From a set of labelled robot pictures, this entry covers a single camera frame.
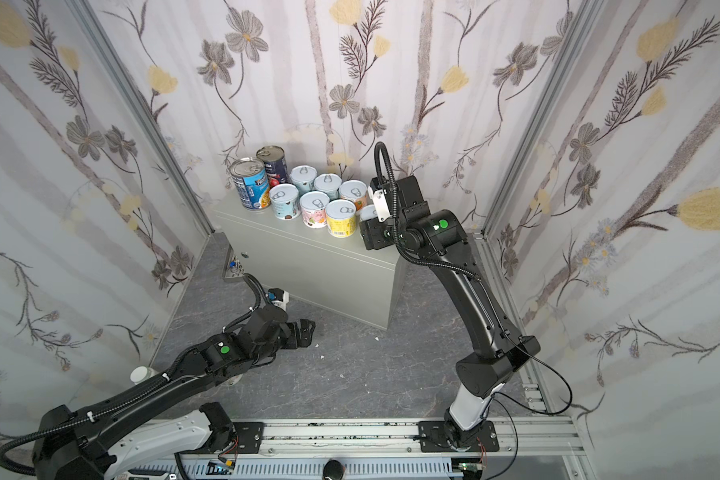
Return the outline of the lime label can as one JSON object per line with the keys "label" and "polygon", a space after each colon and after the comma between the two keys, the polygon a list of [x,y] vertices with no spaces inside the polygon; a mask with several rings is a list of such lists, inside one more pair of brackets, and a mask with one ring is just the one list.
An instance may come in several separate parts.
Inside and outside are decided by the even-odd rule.
{"label": "lime label can", "polygon": [[378,214],[377,214],[376,207],[374,205],[367,205],[367,206],[363,207],[359,212],[359,221],[360,222],[370,221],[370,220],[377,219],[377,218],[378,218]]}

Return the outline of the teal label can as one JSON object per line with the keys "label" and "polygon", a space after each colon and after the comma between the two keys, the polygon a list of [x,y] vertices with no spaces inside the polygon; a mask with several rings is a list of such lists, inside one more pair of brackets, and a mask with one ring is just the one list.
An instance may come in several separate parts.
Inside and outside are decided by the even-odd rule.
{"label": "teal label can", "polygon": [[270,203],[279,220],[292,220],[300,215],[299,190],[296,186],[283,183],[270,189]]}

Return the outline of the blue label tall can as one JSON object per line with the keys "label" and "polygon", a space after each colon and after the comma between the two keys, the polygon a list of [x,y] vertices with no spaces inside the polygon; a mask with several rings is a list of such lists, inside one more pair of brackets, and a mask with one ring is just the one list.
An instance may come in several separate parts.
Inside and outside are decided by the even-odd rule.
{"label": "blue label tall can", "polygon": [[241,158],[232,162],[230,175],[242,205],[248,210],[270,206],[270,184],[264,164],[257,159]]}

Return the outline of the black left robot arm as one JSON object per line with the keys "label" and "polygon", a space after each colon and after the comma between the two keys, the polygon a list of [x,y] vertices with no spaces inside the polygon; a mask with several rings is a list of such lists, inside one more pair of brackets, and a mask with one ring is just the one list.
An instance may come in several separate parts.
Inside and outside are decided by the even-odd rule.
{"label": "black left robot arm", "polygon": [[48,412],[47,435],[33,447],[39,479],[113,479],[173,453],[216,452],[234,441],[234,424],[217,403],[185,417],[158,421],[158,415],[232,377],[268,364],[278,351],[307,348],[315,322],[291,321],[273,305],[251,311],[249,319],[194,344],[163,372],[92,406]]}

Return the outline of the aluminium corner frame right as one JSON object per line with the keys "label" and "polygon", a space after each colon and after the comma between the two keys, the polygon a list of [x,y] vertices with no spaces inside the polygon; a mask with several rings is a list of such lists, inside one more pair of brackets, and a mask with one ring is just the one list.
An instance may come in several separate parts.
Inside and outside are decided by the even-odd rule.
{"label": "aluminium corner frame right", "polygon": [[613,221],[590,233],[572,229],[555,258],[557,273],[538,250],[552,244],[553,228],[581,218],[603,196],[597,158],[615,116],[606,112],[601,90],[614,87],[616,104],[631,104],[642,70],[631,68],[619,81],[611,69],[648,5],[583,1],[576,13],[559,21],[558,45],[544,48],[552,71],[512,151],[484,240],[490,284],[522,329],[536,318],[562,324],[579,296],[610,294],[606,270],[618,257]]}

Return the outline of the green label can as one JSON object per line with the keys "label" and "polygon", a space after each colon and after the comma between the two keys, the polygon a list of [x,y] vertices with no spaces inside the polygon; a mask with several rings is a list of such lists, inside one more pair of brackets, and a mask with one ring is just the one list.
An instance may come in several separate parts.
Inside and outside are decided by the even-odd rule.
{"label": "green label can", "polygon": [[310,165],[299,165],[290,172],[291,183],[297,188],[299,195],[304,195],[314,190],[314,182],[317,178],[317,170]]}

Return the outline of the yellow label can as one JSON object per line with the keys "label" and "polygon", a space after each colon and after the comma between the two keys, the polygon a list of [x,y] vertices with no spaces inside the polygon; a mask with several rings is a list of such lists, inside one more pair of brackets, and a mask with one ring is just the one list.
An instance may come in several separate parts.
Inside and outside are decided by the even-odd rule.
{"label": "yellow label can", "polygon": [[357,229],[356,206],[352,201],[338,199],[325,208],[327,226],[331,236],[347,238]]}

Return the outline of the aluminium corner frame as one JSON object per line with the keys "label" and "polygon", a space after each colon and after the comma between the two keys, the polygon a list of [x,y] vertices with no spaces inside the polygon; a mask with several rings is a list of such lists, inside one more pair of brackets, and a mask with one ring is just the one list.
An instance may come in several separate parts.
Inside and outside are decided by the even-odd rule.
{"label": "aluminium corner frame", "polygon": [[178,161],[170,151],[161,129],[149,111],[147,100],[141,95],[133,76],[121,61],[101,23],[94,13],[89,1],[66,0],[65,4],[71,11],[76,23],[105,71],[114,83],[120,97],[127,105],[131,115],[145,135],[149,145],[157,154],[163,170],[178,190],[185,206],[190,210],[196,225],[206,235],[215,229],[206,211],[194,195],[191,185],[180,169]]}
{"label": "aluminium corner frame", "polygon": [[552,71],[512,151],[484,240],[490,284],[522,329],[536,318],[562,324],[579,296],[610,294],[606,270],[618,257],[613,221],[590,233],[572,229],[555,258],[557,273],[538,250],[552,244],[553,228],[581,218],[603,196],[597,158],[615,116],[606,112],[601,90],[614,87],[616,104],[631,104],[642,70],[631,68],[619,81],[611,69],[648,5],[583,1],[576,13],[559,21],[558,45],[544,48]]}

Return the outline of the grey metal cabinet box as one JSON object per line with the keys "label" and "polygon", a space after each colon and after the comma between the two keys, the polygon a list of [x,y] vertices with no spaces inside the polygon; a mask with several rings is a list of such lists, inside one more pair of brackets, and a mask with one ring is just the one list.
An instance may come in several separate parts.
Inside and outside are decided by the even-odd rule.
{"label": "grey metal cabinet box", "polygon": [[380,329],[400,298],[407,264],[396,250],[367,250],[356,233],[346,239],[301,219],[279,220],[270,210],[243,207],[233,193],[213,217],[244,270],[268,287]]}

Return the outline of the orange label can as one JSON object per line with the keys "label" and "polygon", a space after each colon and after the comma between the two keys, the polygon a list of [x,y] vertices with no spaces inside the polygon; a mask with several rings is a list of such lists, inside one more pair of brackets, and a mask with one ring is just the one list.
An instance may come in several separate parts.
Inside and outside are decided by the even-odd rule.
{"label": "orange label can", "polygon": [[340,198],[351,201],[357,213],[368,204],[368,187],[360,180],[347,180],[339,188]]}

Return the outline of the aluminium corner frame left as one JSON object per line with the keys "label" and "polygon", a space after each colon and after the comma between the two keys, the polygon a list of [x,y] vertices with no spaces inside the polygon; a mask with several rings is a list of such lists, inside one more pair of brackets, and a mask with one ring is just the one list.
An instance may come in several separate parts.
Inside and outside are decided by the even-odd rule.
{"label": "aluminium corner frame left", "polygon": [[149,145],[157,154],[163,170],[178,190],[185,206],[190,210],[196,225],[206,235],[215,229],[206,211],[194,195],[191,185],[180,169],[178,161],[170,151],[161,129],[149,111],[147,100],[141,95],[133,76],[121,61],[101,23],[94,13],[89,1],[66,0],[65,4],[71,11],[76,23],[105,71],[114,83],[120,97],[127,105],[131,115],[145,135]]}

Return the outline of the red label can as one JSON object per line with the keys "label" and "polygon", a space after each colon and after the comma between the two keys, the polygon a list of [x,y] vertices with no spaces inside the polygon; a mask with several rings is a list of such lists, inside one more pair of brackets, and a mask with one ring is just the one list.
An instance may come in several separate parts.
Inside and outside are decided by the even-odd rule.
{"label": "red label can", "polygon": [[326,207],[330,203],[327,194],[320,191],[310,191],[299,199],[299,206],[303,223],[312,229],[321,229],[327,226]]}

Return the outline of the white pill bottle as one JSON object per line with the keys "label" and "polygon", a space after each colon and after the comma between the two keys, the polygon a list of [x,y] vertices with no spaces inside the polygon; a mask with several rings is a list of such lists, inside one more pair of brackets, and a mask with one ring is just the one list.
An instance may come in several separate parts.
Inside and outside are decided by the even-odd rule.
{"label": "white pill bottle", "polygon": [[155,375],[155,371],[151,367],[138,366],[134,368],[130,374],[130,380],[134,384],[140,384]]}

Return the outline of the dark chopped tomatoes can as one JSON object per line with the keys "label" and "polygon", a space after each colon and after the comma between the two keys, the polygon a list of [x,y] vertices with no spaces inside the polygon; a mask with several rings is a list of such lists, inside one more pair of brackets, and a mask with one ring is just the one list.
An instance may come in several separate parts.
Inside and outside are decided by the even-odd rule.
{"label": "dark chopped tomatoes can", "polygon": [[271,187],[290,182],[285,151],[282,147],[263,146],[256,152],[256,158],[264,164]]}

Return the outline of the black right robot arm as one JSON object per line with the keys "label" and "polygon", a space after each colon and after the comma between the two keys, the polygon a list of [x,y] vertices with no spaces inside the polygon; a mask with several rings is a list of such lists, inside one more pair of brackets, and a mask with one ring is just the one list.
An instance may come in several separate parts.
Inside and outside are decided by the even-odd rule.
{"label": "black right robot arm", "polygon": [[496,392],[526,362],[540,353],[539,341],[509,320],[483,282],[469,238],[455,214],[432,213],[415,177],[396,182],[371,180],[369,198],[376,220],[361,223],[368,249],[395,246],[406,261],[429,268],[441,282],[468,332],[472,353],[460,360],[461,382],[445,419],[454,433],[470,432],[484,419]]}

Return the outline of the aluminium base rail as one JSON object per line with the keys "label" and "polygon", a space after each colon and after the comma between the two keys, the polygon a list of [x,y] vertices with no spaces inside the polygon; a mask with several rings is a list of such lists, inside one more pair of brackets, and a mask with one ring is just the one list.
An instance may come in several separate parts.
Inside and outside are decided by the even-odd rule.
{"label": "aluminium base rail", "polygon": [[112,479],[593,479],[583,438],[565,417],[497,405],[461,447],[443,421],[243,420],[219,440],[195,411],[118,441]]}

